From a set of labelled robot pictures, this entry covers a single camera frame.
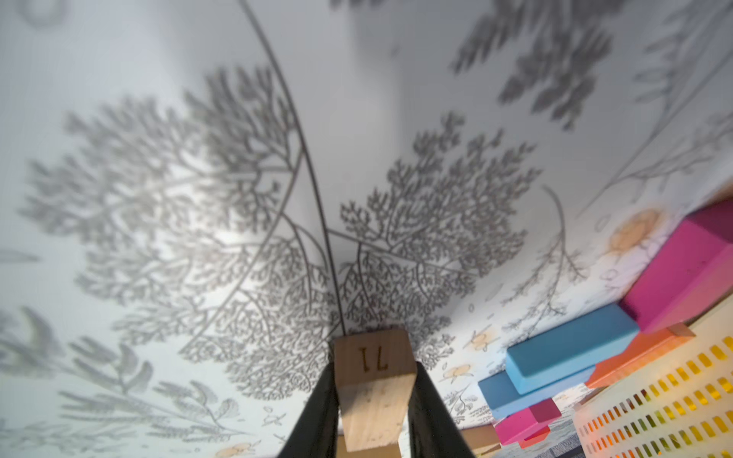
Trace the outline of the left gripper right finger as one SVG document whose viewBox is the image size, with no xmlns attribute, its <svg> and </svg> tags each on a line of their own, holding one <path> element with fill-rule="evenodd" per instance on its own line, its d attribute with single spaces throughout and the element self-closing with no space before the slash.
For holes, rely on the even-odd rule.
<svg viewBox="0 0 733 458">
<path fill-rule="evenodd" d="M 412 458 L 474 458 L 427 370 L 421 363 L 416 367 L 416 380 L 408 403 Z"/>
</svg>

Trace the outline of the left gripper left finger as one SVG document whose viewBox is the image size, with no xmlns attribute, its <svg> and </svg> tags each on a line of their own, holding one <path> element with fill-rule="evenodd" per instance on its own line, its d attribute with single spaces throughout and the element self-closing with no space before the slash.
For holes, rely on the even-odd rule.
<svg viewBox="0 0 733 458">
<path fill-rule="evenodd" d="M 334 364 L 326 365 L 279 458 L 334 458 L 337 453 L 339 401 Z"/>
</svg>

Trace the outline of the wood block marked 71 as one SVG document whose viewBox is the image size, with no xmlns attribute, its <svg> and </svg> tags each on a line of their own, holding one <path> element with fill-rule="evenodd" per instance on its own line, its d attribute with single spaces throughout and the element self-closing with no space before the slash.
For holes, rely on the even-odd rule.
<svg viewBox="0 0 733 458">
<path fill-rule="evenodd" d="M 417 376 L 408 332 L 389 329 L 334 341 L 334 378 L 346 448 L 398 442 Z"/>
</svg>

